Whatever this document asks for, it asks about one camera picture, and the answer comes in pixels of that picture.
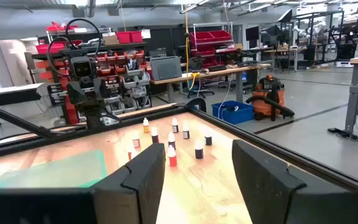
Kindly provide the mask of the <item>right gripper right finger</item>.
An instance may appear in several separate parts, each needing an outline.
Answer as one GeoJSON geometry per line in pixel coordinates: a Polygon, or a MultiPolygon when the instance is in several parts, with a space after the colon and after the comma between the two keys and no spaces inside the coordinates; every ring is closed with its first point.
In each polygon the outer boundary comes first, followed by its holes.
{"type": "Polygon", "coordinates": [[[232,142],[237,184],[253,224],[334,224],[330,196],[347,190],[249,143],[232,142]]]}

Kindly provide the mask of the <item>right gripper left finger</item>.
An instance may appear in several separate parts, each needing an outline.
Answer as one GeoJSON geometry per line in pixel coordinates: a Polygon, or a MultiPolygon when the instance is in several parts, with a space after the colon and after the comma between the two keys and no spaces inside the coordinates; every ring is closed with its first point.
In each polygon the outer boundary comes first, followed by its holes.
{"type": "Polygon", "coordinates": [[[164,145],[153,143],[94,184],[97,224],[156,224],[165,161],[164,145]]]}

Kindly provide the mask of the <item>cardboard box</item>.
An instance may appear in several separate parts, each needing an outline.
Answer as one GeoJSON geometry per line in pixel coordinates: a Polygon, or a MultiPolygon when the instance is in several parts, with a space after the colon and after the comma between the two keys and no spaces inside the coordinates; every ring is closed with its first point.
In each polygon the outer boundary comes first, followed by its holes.
{"type": "Polygon", "coordinates": [[[105,45],[119,45],[119,39],[115,32],[102,34],[105,45]]]}

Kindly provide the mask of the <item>red storage bin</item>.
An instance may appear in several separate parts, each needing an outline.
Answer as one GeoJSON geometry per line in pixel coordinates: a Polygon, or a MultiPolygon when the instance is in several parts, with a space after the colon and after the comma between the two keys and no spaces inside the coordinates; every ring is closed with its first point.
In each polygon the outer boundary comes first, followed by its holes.
{"type": "Polygon", "coordinates": [[[130,44],[131,38],[129,32],[116,32],[117,39],[120,44],[130,44]]]}
{"type": "Polygon", "coordinates": [[[141,42],[143,42],[142,32],[140,30],[131,31],[129,33],[129,35],[130,35],[131,43],[141,43],[141,42]]]}

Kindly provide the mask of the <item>white folding table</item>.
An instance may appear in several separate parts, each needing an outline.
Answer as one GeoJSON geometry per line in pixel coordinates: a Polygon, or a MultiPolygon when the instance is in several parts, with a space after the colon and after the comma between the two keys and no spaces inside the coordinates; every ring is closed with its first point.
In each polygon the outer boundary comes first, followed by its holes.
{"type": "Polygon", "coordinates": [[[41,83],[0,88],[0,106],[36,101],[41,98],[37,88],[41,83]]]}

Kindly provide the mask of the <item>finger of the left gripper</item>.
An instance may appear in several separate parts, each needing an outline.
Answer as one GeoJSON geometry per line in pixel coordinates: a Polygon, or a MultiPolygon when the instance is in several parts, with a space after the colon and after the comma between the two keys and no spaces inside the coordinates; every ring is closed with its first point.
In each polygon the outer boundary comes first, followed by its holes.
{"type": "Polygon", "coordinates": [[[70,103],[73,105],[78,105],[85,102],[85,92],[80,87],[80,83],[77,81],[69,82],[67,84],[67,95],[69,97],[70,103]]]}
{"type": "Polygon", "coordinates": [[[93,79],[94,92],[97,98],[104,98],[106,93],[106,83],[102,78],[93,79]]]}

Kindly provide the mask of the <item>grey equipment case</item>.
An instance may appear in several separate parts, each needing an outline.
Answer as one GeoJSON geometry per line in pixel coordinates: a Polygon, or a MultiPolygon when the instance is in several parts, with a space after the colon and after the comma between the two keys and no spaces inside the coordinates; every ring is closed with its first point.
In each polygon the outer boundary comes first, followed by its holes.
{"type": "Polygon", "coordinates": [[[177,56],[151,57],[150,65],[153,80],[168,80],[182,75],[180,59],[177,56]]]}

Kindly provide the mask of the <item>black computer monitor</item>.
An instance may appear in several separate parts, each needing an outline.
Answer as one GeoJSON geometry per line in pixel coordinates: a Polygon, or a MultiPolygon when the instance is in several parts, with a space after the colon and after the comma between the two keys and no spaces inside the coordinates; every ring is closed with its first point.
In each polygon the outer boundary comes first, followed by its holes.
{"type": "Polygon", "coordinates": [[[254,26],[246,29],[246,41],[259,39],[259,27],[254,26]]]}

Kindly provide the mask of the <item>orange black shop vacuum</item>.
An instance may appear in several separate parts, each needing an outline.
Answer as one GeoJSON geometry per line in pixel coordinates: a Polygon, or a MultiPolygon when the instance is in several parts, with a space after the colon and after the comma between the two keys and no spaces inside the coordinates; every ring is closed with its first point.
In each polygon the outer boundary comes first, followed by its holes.
{"type": "Polygon", "coordinates": [[[283,118],[295,115],[293,110],[285,106],[285,85],[273,75],[259,80],[246,103],[254,107],[255,120],[269,117],[271,121],[275,121],[278,115],[283,118]]]}

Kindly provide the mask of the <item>black curved corner bracket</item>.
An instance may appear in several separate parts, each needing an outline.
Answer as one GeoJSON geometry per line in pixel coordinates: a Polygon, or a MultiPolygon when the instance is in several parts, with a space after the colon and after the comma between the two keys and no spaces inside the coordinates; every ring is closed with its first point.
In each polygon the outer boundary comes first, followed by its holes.
{"type": "Polygon", "coordinates": [[[185,105],[185,107],[200,110],[204,113],[206,112],[206,102],[203,98],[193,98],[185,105]]]}

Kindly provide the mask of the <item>blue storage tote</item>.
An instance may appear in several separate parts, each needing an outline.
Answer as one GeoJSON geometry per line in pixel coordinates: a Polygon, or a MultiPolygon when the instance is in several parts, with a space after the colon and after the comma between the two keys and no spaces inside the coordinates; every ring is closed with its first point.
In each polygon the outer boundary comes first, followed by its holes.
{"type": "Polygon", "coordinates": [[[225,101],[211,105],[213,116],[231,123],[239,124],[254,118],[254,107],[238,101],[225,101]]]}

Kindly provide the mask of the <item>black floor power strip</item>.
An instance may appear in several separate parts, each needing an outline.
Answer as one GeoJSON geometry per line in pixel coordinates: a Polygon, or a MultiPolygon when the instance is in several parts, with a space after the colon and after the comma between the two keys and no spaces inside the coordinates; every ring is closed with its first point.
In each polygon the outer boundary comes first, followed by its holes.
{"type": "Polygon", "coordinates": [[[341,130],[338,128],[328,128],[327,132],[331,133],[331,134],[335,134],[336,136],[342,137],[344,139],[348,139],[351,141],[357,141],[358,142],[358,136],[353,134],[353,133],[349,133],[345,130],[341,130]]]}

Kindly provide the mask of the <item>parts bin rack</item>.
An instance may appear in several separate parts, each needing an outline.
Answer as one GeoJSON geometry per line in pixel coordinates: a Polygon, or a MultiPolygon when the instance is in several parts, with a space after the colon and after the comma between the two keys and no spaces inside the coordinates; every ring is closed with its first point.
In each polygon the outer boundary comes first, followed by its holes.
{"type": "MultiPolygon", "coordinates": [[[[105,45],[102,34],[108,32],[99,29],[96,38],[83,42],[73,35],[73,30],[66,31],[50,39],[50,43],[40,44],[34,55],[36,67],[45,71],[41,77],[47,82],[37,88],[41,96],[40,103],[51,118],[60,117],[66,124],[86,122],[86,117],[75,105],[70,103],[67,84],[71,81],[68,56],[69,50],[85,50],[87,56],[95,59],[97,76],[104,79],[108,96],[104,99],[106,109],[113,115],[120,115],[150,108],[150,75],[145,59],[145,42],[105,45]]],[[[116,121],[104,118],[105,125],[116,121]]]]}

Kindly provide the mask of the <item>teal translucent plastic bin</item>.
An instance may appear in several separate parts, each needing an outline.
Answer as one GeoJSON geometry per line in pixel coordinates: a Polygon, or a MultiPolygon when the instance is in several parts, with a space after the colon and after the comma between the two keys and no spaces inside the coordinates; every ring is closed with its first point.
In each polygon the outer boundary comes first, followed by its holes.
{"type": "Polygon", "coordinates": [[[3,188],[89,187],[107,176],[101,150],[0,175],[3,188]]]}

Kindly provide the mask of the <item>small wooden table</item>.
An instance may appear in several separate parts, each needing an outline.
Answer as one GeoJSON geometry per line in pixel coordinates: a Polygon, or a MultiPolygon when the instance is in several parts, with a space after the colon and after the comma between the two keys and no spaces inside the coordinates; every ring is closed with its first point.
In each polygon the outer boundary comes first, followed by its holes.
{"type": "Polygon", "coordinates": [[[265,53],[269,53],[272,58],[272,68],[275,68],[275,62],[279,57],[286,57],[288,61],[293,59],[293,66],[288,65],[289,68],[293,68],[295,72],[298,70],[298,58],[301,52],[304,52],[305,48],[285,48],[285,49],[276,49],[276,50],[266,50],[265,53]]]}

